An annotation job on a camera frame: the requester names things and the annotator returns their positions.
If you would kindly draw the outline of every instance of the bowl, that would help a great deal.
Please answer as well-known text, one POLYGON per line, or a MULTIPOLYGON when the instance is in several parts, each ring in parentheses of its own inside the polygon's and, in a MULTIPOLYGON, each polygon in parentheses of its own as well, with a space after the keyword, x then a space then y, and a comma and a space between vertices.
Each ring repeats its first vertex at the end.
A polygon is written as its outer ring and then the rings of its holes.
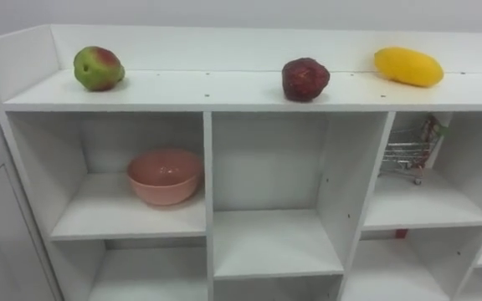
POLYGON ((203 174, 201 159, 190 151, 163 149, 133 159, 127 175, 146 204, 168 206, 187 200, 198 188, 203 174))

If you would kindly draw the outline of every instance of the red apple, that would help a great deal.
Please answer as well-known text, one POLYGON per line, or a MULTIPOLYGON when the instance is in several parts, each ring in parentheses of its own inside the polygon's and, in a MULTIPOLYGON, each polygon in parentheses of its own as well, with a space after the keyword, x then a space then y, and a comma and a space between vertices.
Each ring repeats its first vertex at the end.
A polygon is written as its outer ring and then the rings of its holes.
POLYGON ((298 102, 310 102, 328 85, 331 74, 314 59, 302 58, 287 63, 282 69, 285 97, 298 102))

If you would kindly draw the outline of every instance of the green apple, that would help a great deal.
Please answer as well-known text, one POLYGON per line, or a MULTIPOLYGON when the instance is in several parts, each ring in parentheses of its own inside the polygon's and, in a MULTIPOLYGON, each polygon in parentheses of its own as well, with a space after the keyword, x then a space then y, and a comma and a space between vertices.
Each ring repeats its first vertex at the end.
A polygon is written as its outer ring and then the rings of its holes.
POLYGON ((90 91, 113 89, 125 74, 120 60, 105 48, 89 46, 75 55, 75 78, 90 91))

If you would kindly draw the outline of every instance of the toy shopping cart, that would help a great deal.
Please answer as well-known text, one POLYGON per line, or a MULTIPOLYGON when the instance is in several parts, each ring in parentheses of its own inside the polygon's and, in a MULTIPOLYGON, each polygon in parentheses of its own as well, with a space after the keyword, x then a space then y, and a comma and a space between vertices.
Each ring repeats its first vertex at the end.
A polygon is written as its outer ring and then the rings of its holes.
POLYGON ((380 175, 404 176, 422 184, 423 169, 446 127, 429 115, 421 127, 393 130, 390 133, 380 175))

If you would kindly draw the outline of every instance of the yellow mango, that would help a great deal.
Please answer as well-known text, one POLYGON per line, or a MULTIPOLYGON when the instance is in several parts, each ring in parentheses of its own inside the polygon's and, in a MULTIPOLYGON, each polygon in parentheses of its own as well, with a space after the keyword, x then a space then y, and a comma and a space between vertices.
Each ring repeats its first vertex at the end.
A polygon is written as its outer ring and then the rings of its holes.
POLYGON ((401 47, 377 51, 375 66, 390 80, 420 87, 433 86, 444 78, 444 70, 436 59, 401 47))

